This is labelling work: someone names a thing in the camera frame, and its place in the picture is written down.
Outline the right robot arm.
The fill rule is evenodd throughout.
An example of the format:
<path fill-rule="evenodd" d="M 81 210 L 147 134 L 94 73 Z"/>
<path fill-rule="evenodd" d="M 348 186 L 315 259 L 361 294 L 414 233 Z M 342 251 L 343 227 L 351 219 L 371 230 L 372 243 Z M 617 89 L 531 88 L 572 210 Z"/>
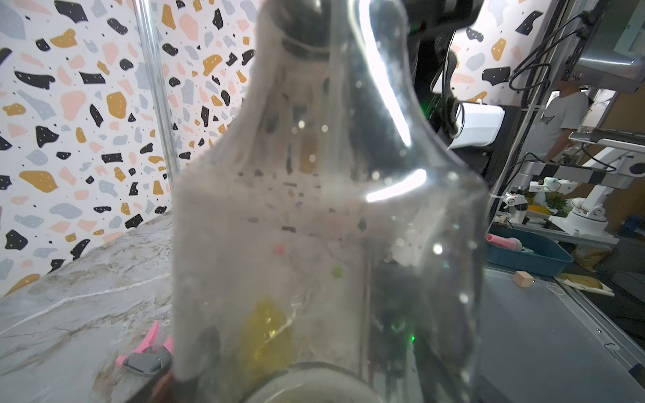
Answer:
<path fill-rule="evenodd" d="M 458 65 L 451 45 L 458 30 L 480 15 L 482 1 L 405 1 L 409 21 L 407 50 L 414 92 L 423 116 L 446 145 L 465 126 L 465 104 L 451 84 Z"/>

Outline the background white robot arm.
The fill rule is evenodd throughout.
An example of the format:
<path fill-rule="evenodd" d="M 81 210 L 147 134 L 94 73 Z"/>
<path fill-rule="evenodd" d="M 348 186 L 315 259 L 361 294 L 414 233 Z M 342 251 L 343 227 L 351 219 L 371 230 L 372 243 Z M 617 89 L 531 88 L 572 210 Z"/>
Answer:
<path fill-rule="evenodd" d="M 570 138 L 581 143 L 583 154 L 587 153 L 588 145 L 599 145 L 603 150 L 589 155 L 588 161 L 581 166 L 539 160 L 522 162 L 509 188 L 569 195 L 581 185 L 592 186 L 586 197 L 572 201 L 566 217 L 550 217 L 549 222 L 571 237 L 614 246 L 618 244 L 618 238 L 606 231 L 608 221 L 604 203 L 613 191 L 627 189 L 634 179 L 644 177 L 644 134 L 584 128 Z"/>

